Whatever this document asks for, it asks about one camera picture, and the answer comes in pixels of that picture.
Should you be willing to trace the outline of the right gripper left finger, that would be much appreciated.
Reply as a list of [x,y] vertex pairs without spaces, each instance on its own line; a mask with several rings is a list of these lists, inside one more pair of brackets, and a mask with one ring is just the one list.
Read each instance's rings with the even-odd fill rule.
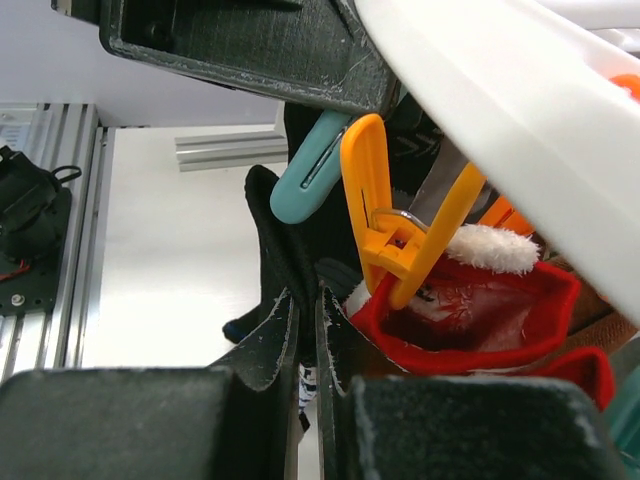
[[1,387],[5,479],[293,479],[299,312],[200,368],[32,370]]

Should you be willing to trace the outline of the teal clothes peg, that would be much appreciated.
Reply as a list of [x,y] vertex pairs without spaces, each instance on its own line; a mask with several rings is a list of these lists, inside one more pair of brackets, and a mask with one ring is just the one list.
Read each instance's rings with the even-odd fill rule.
[[354,120],[336,111],[320,115],[272,190],[271,210],[281,222],[304,222],[326,200],[341,178],[340,145]]

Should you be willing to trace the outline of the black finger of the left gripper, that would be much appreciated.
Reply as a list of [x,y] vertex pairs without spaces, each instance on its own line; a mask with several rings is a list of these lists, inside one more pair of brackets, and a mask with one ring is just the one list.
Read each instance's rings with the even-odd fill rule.
[[386,113],[398,80],[351,1],[54,1],[108,53],[182,76],[348,114]]

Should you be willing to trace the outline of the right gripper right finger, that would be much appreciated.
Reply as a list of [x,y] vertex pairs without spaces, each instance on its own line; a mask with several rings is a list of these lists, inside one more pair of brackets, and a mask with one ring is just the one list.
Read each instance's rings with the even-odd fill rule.
[[621,479],[593,402],[540,377],[419,377],[390,361],[322,287],[315,307],[325,479]]

